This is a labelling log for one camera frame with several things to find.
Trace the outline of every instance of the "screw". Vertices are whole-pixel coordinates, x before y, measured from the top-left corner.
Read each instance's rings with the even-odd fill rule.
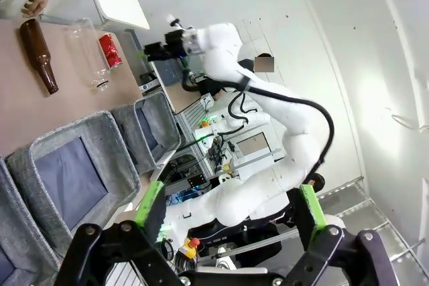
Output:
[[[123,224],[121,226],[121,229],[125,232],[129,232],[131,230],[131,226],[130,226],[130,224]]]
[[[185,276],[181,276],[180,277],[180,281],[182,282],[183,285],[190,286],[190,280],[189,280],[189,278],[187,278]]]
[[[85,232],[86,232],[86,234],[92,235],[95,233],[95,229],[94,229],[94,227],[89,226],[85,229]]]
[[[373,240],[373,234],[371,234],[370,232],[367,232],[366,234],[364,234],[364,237],[368,241]]]
[[[280,285],[282,284],[282,282],[283,282],[283,279],[281,279],[281,278],[275,278],[275,279],[273,280],[272,285],[273,285],[273,286],[280,286]]]
[[[338,229],[335,227],[329,228],[329,232],[333,236],[336,236],[339,233]]]

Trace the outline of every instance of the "wall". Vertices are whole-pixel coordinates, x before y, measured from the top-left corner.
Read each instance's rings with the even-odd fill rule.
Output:
[[[350,98],[369,192],[413,244],[420,232],[422,178],[428,173],[429,136],[393,122],[383,108],[391,109],[415,127],[424,122],[426,106],[414,78],[414,58],[419,57],[416,61],[426,72],[425,2],[307,1]],[[413,46],[416,41],[414,51],[408,39]]]
[[[336,137],[320,172],[326,189],[334,188],[362,174],[355,138],[344,98],[326,55],[324,44],[303,0],[139,0],[151,29],[139,31],[141,43],[160,41],[169,31],[167,14],[184,25],[204,27],[230,21],[239,29],[244,46],[240,58],[261,52],[275,56],[276,71],[263,79],[288,87],[305,98],[325,106],[335,121]],[[315,111],[314,132],[324,145],[327,126]],[[281,139],[285,128],[273,122]]]

